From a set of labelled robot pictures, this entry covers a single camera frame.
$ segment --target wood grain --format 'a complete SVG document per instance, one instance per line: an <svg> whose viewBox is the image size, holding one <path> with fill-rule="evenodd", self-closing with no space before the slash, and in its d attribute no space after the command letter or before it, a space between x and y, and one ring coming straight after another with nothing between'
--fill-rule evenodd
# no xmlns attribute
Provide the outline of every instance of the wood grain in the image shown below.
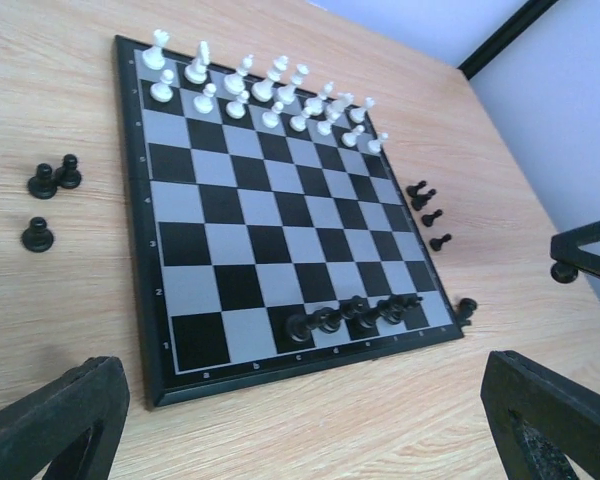
<svg viewBox="0 0 600 480"><path fill-rule="evenodd" d="M376 98L405 185L426 178L451 232L434 256L454 300L480 309L463 340L148 412L144 408L113 75L113 36L213 60L281 53L308 89ZM29 196L35 165L72 152L84 182ZM42 215L45 254L19 235ZM117 355L129 418L112 478L502 478L480 403L487 354L515 349L600 393L600 305L548 274L547 216L462 75L300 1L0 2L0 408L97 355Z"/></svg>

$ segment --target wooden table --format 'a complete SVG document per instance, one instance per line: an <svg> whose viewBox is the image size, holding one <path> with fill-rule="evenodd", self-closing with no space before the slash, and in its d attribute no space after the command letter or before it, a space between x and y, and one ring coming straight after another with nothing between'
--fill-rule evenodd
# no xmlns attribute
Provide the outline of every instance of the wooden table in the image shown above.
<svg viewBox="0 0 600 480"><path fill-rule="evenodd" d="M0 408L116 355L132 396L112 478L501 478L479 398L490 350L600 393L600 305L583 279L549 276L554 230L460 72L300 1L124 4L0 2ZM144 408L112 45L158 27L176 51L206 39L227 65L253 52L257 74L284 53L311 67L310 90L335 80L376 98L401 184L439 191L445 216L424 233L453 234L438 272L452 300L480 303L465 339ZM35 165L68 152L80 188L31 197ZM35 215L56 234L45 254L19 243Z"/></svg>

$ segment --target white pawn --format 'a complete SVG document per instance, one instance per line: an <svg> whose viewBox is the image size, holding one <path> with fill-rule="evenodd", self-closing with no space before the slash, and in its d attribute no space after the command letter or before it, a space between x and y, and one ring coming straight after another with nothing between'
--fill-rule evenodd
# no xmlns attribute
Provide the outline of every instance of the white pawn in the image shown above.
<svg viewBox="0 0 600 480"><path fill-rule="evenodd" d="M331 133L331 127L338 119L338 117L340 117L340 115L342 114L334 111L327 112L327 119L323 120L322 122L318 122L318 133L323 136L329 135Z"/></svg>
<svg viewBox="0 0 600 480"><path fill-rule="evenodd" d="M305 107L311 109L311 115L320 115L324 110L324 102L329 97L329 94L333 91L333 82L329 82L322 87L320 93L316 97L308 98L304 102Z"/></svg>
<svg viewBox="0 0 600 480"><path fill-rule="evenodd" d="M356 143L358 143L358 137L362 132L364 132L364 127L362 125L358 125L350 132L343 133L342 143L344 143L349 148L355 147Z"/></svg>
<svg viewBox="0 0 600 480"><path fill-rule="evenodd" d="M367 113L367 110L369 110L375 104L376 104L376 101L373 98L371 98L371 97L365 98L364 104L362 107L354 108L349 112L349 118L354 123L364 122L364 114Z"/></svg>
<svg viewBox="0 0 600 480"><path fill-rule="evenodd" d="M289 121L289 125L296 132L304 132L307 129L307 118L309 118L310 116L311 116L311 108L304 107L304 109L302 110L300 115L291 117L291 120Z"/></svg>
<svg viewBox="0 0 600 480"><path fill-rule="evenodd" d="M243 90L233 102L227 103L227 115L229 115L231 118L235 118L236 120L244 117L244 114L246 113L244 106L248 101L249 92L247 90Z"/></svg>
<svg viewBox="0 0 600 480"><path fill-rule="evenodd" d="M280 123L280 112L282 112L283 108L284 105L282 102L276 102L271 107L271 110L264 112L262 114L262 123L264 123L264 126L267 128L276 128Z"/></svg>
<svg viewBox="0 0 600 480"><path fill-rule="evenodd" d="M207 79L207 67L211 63L211 53L209 52L209 44L204 40L198 45L196 58L193 59L191 65L187 65L184 69L184 76L191 83L201 85Z"/></svg>
<svg viewBox="0 0 600 480"><path fill-rule="evenodd" d="M333 111L342 113L345 108L353 103L353 94L352 93L339 93L338 99L331 102L327 105L326 111L327 113Z"/></svg>
<svg viewBox="0 0 600 480"><path fill-rule="evenodd" d="M202 95L198 95L193 99L193 106L198 112L207 114L213 110L213 102L211 99L216 94L216 90L216 86L213 83L207 83L204 86Z"/></svg>
<svg viewBox="0 0 600 480"><path fill-rule="evenodd" d="M224 88L231 95L240 95L244 90L244 77L249 74L253 67L253 55L247 55L242 59L240 66L236 68L236 73L224 77Z"/></svg>
<svg viewBox="0 0 600 480"><path fill-rule="evenodd" d="M389 134L383 132L375 140L369 140L367 142L367 148L371 153L380 153L380 150L382 150L382 144L386 142L388 138Z"/></svg>
<svg viewBox="0 0 600 480"><path fill-rule="evenodd" d="M162 49L169 41L169 34L164 30L153 32L153 47L142 52L142 61L151 70L162 70L164 67L164 55Z"/></svg>
<svg viewBox="0 0 600 480"><path fill-rule="evenodd" d="M279 82L282 73L287 70L289 58L286 55L276 58L273 65L267 70L267 78L254 83L251 94L261 102L268 102L273 97L273 82Z"/></svg>
<svg viewBox="0 0 600 480"><path fill-rule="evenodd" d="M163 70L160 75L160 81L151 85L149 93L156 102L167 103L173 98L171 85L173 83L173 72L171 70Z"/></svg>
<svg viewBox="0 0 600 480"><path fill-rule="evenodd" d="M309 75L309 67L298 64L295 73L291 75L291 83L278 88L276 91L276 100L285 105L291 105L296 98L296 88L302 85L304 77L307 75Z"/></svg>

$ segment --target chess board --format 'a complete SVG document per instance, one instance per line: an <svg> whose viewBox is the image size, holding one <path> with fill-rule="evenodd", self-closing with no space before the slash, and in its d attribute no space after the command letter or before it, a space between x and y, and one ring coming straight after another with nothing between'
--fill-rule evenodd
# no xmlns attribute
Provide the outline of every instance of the chess board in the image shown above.
<svg viewBox="0 0 600 480"><path fill-rule="evenodd" d="M192 58L165 51L173 99L149 94L160 72L142 62L149 45L116 37L124 164L139 329L149 402L174 402L315 372L462 337L415 222L366 118L356 147L342 133L289 128L310 92L286 106L280 125L262 124L272 106L251 97L229 117L234 96L212 64L214 109L202 115L189 83ZM257 58L256 62L269 63ZM260 81L246 77L247 88ZM359 295L374 306L389 294L420 296L391 325L312 331L299 344L288 317Z"/></svg>

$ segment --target chessboard border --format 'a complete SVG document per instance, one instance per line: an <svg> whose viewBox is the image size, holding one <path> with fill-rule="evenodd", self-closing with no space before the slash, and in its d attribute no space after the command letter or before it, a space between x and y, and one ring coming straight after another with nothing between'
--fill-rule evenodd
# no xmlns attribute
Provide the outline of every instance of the chessboard border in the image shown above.
<svg viewBox="0 0 600 480"><path fill-rule="evenodd" d="M116 35L115 36L115 51L117 73L116 81L118 85L115 91L118 96L118 114L122 112L122 122L120 122L120 138L122 147L122 156L126 161L122 162L123 176L125 177L126 186L126 203L127 203L127 220L129 223L129 241L132 252L133 276L136 294L137 321L140 337L140 349L143 364L145 398L148 407L165 406L185 400L191 400L217 393L228 392L239 388L269 383L284 378L290 378L297 375L318 372L329 368L334 368L343 365L349 365L365 360L402 353L410 350L423 348L426 346L435 345L438 343L447 342L464 337L462 329L457 324L453 308L449 302L449 298L442 286L442 282L435 270L435 266L429 256L426 248L423 248L424 262L427 266L432 281L436 287L436 291L441 295L445 307L452 320L452 324L443 327L428 327L424 330L408 331L398 334L401 341L397 341L396 336L389 337L374 337L369 341L374 342L374 347L370 350L360 350L360 343L354 342L343 345L340 348L348 350L348 346L353 345L352 352L343 352L343 355L333 356L327 355L326 349L315 349L302 352L293 352L282 357L274 359L264 359L259 361L263 365L262 370L251 369L249 372L240 371L241 364L235 365L235 375L233 377L224 377L218 380L209 380L208 382L200 382L192 385L190 380L187 380L191 375L176 374L173 362L172 349L169 349L171 336L169 332L169 322L167 318L166 302L163 295L163 289L157 288L162 286L162 271L159 249L154 239L157 238L155 231L155 218L153 208L141 208L145 203L151 202L150 191L150 176L148 172L147 152L145 151L144 133L142 122L137 119L142 119L141 102L135 95L141 95L139 89L128 91L126 86L137 85L137 71L133 61L135 58L134 51L136 49L146 49L150 45L136 40ZM164 55L167 58L178 62L189 63L191 57L168 49L164 49ZM224 73L233 72L233 69L223 65L212 63L210 68ZM249 75L249 79L259 81L262 77ZM298 91L305 95L315 95L307 90L298 88ZM376 131L371 120L367 122L371 127L371 133L375 136ZM384 151L381 153L381 161L383 167L388 173L398 196L402 202L402 206L407 211L407 221L411 231L417 236L418 243L422 247L423 239L417 228L413 215L409 210L405 198L401 193L400 186L397 182L395 174L391 169L388 158ZM162 339L168 339L169 342L163 342ZM267 363L270 360L280 360L280 358L296 357L298 353L309 356L309 363L302 363L297 366L285 366L273 371L266 371ZM169 361L165 361L165 356L168 355Z"/></svg>

